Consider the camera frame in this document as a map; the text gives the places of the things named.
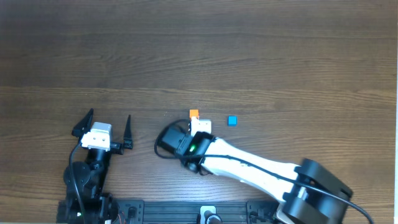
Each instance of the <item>orange block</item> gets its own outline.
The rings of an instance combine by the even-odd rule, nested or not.
[[[199,119],[199,110],[189,110],[189,119],[192,119],[193,116]]]

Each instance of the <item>black cable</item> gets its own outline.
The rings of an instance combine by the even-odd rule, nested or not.
[[[70,152],[69,155],[69,173],[70,173],[70,178],[72,180],[72,184],[75,188],[75,193],[76,193],[76,198],[77,201],[79,202],[79,206],[80,206],[80,211],[81,211],[81,217],[83,218],[83,223],[86,223],[85,220],[85,215],[86,215],[86,210],[85,207],[83,205],[83,201],[81,200],[80,194],[79,194],[79,189],[77,188],[77,184],[76,184],[76,178],[75,178],[75,173],[73,171],[73,155],[76,152],[76,150],[80,147],[80,142],[75,146],[75,148],[72,150],[72,152]]]
[[[278,179],[280,179],[280,180],[284,180],[284,181],[286,181],[286,182],[290,182],[290,183],[295,184],[295,185],[298,185],[298,186],[300,186],[300,187],[305,187],[306,189],[309,189],[309,190],[312,190],[312,191],[321,193],[321,194],[323,194],[323,195],[332,197],[332,198],[334,198],[334,199],[336,199],[336,200],[339,200],[340,202],[343,202],[343,203],[349,205],[350,207],[354,208],[355,210],[359,211],[362,215],[364,215],[364,216],[368,219],[368,221],[369,221],[370,224],[374,224],[372,217],[370,216],[370,214],[369,214],[367,211],[365,211],[363,208],[361,208],[360,206],[356,205],[355,203],[350,202],[349,200],[345,200],[345,199],[343,199],[343,198],[341,198],[341,197],[339,197],[339,196],[336,196],[336,195],[334,195],[334,194],[331,194],[331,193],[329,193],[329,192],[327,192],[327,191],[325,191],[325,190],[319,189],[319,188],[317,188],[317,187],[314,187],[314,186],[311,186],[311,185],[308,185],[308,184],[301,183],[301,182],[299,182],[299,181],[297,181],[297,180],[292,180],[292,179],[286,178],[286,177],[284,177],[284,176],[281,176],[281,175],[279,175],[279,174],[273,173],[273,172],[271,172],[271,171],[269,171],[269,170],[266,170],[266,169],[264,169],[264,168],[262,168],[262,167],[259,167],[259,166],[255,165],[255,164],[251,163],[251,162],[245,161],[245,160],[240,159],[240,158],[237,158],[237,157],[227,156],[227,155],[178,156],[178,155],[176,155],[176,154],[174,155],[174,157],[166,157],[166,156],[160,155],[159,152],[157,151],[157,143],[158,143],[160,137],[163,135],[163,133],[165,133],[165,131],[166,131],[167,129],[169,129],[169,127],[174,126],[174,125],[176,125],[176,124],[179,123],[179,122],[187,122],[187,121],[189,122],[189,120],[187,120],[187,119],[176,120],[176,121],[174,121],[173,123],[170,123],[168,126],[166,126],[166,127],[163,129],[163,131],[158,135],[158,137],[156,138],[156,141],[155,141],[155,148],[154,148],[154,151],[155,151],[156,155],[158,155],[159,157],[164,158],[164,159],[202,159],[202,158],[206,158],[206,157],[223,158],[223,159],[232,159],[232,160],[241,162],[241,163],[243,163],[243,164],[246,164],[246,165],[248,165],[248,166],[254,167],[254,168],[256,168],[256,169],[258,169],[258,170],[260,170],[260,171],[263,171],[263,172],[265,172],[266,174],[269,174],[269,175],[271,175],[271,176],[273,176],[273,177],[276,177],[276,178],[278,178]]]

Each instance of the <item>green light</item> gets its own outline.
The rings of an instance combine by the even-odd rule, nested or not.
[[[192,145],[191,148],[189,149],[189,152],[193,152],[196,149],[195,145]]]

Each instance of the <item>blue cube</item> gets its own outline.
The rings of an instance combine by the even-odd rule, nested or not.
[[[237,116],[228,116],[228,126],[236,126],[238,124]]]

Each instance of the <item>wood grain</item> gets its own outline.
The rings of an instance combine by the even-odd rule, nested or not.
[[[134,150],[106,183],[116,197],[268,198],[154,155],[158,132],[198,108],[245,151],[322,163],[390,224],[396,24],[393,0],[0,0],[0,222],[55,221],[90,108],[117,140],[132,114]],[[344,223],[365,220],[349,209]]]

